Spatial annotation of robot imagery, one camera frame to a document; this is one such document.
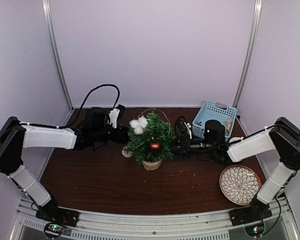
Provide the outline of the white cotton boll ornament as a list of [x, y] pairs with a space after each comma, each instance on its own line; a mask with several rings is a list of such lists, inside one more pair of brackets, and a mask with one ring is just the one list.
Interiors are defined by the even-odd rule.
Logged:
[[147, 128], [148, 120], [144, 115], [142, 115], [138, 119], [131, 120], [129, 125], [136, 135], [142, 135]]

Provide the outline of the pink pompom ornament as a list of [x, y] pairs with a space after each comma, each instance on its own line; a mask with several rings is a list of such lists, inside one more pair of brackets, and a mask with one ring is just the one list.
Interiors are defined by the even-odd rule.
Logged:
[[131, 158], [133, 156], [131, 153], [127, 152], [125, 147], [122, 149], [121, 154], [125, 158]]

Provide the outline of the small green christmas tree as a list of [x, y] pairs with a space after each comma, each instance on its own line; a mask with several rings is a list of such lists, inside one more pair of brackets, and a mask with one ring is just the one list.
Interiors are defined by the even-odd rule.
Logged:
[[[132, 154], [132, 157], [139, 163], [166, 161], [173, 158], [170, 144], [175, 139], [175, 133], [172, 129], [169, 119], [163, 120], [154, 111], [138, 115], [137, 118], [145, 116], [148, 125], [143, 134], [135, 134], [133, 129], [128, 128], [129, 141], [124, 147], [126, 151]], [[162, 150], [159, 154], [152, 154], [149, 151], [149, 143], [152, 139], [158, 140], [162, 143]]]

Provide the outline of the brown shiny ball ornament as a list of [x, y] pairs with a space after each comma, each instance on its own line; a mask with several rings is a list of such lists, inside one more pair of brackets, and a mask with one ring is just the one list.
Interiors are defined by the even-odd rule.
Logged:
[[149, 142], [149, 152], [154, 155], [159, 154], [162, 151], [162, 147], [163, 147], [163, 145], [159, 140], [152, 139]]

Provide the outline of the burlap tree pot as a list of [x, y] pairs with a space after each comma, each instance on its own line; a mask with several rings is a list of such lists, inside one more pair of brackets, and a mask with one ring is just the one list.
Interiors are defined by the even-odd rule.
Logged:
[[146, 171], [155, 171], [160, 168], [161, 164], [162, 164], [161, 160], [156, 162], [148, 162], [148, 161], [142, 162], [142, 165]]

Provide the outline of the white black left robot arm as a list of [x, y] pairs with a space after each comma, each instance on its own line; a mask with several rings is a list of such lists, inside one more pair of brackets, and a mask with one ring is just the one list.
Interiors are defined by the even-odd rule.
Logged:
[[107, 111], [92, 107], [78, 126], [50, 126], [22, 122], [17, 117], [7, 119], [0, 130], [0, 173], [10, 178], [25, 192], [51, 222], [62, 218], [62, 211], [53, 195], [38, 181], [22, 160], [23, 150], [64, 149], [97, 150], [96, 143], [105, 146], [109, 141], [126, 144], [128, 128], [119, 125], [125, 111], [118, 105]]

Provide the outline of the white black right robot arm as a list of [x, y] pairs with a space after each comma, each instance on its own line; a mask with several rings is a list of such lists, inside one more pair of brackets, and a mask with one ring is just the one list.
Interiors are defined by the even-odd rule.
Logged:
[[253, 196], [246, 216], [258, 220], [266, 207], [275, 198], [284, 184], [300, 170], [300, 129], [285, 117], [244, 137], [226, 139], [226, 128], [218, 120], [205, 123], [203, 138], [195, 137], [192, 126], [184, 116], [174, 122], [175, 140], [170, 144], [171, 152], [180, 157], [210, 155], [220, 165], [239, 163], [245, 159], [268, 152], [276, 152], [278, 164], [265, 184]]

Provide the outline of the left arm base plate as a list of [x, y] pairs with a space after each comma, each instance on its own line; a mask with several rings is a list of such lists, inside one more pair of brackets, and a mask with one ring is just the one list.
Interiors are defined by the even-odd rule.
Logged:
[[76, 210], [69, 210], [56, 206], [39, 207], [35, 217], [60, 226], [76, 227], [80, 213]]

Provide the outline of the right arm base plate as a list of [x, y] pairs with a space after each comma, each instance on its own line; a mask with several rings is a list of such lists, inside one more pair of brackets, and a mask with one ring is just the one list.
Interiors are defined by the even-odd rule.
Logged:
[[236, 208], [229, 211], [228, 214], [233, 227], [258, 222], [273, 215], [268, 204]]

